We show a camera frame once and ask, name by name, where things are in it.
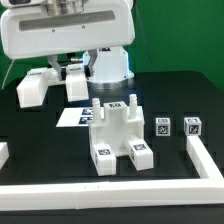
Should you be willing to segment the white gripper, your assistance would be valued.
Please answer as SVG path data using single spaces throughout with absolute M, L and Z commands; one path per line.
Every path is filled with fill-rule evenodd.
M 91 77 L 98 48 L 129 45 L 135 38 L 131 9 L 134 0 L 73 0 L 73 11 L 51 15 L 47 0 L 14 4 L 0 18 L 4 53 L 11 59 L 48 56 L 62 80 L 59 54 L 87 52 L 86 72 Z

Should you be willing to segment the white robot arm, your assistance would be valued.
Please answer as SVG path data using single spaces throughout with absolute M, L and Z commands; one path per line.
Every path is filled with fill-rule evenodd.
M 106 85 L 129 77 L 123 49 L 135 38 L 133 0 L 0 0 L 4 53 L 11 59 L 57 56 L 83 51 L 88 82 Z

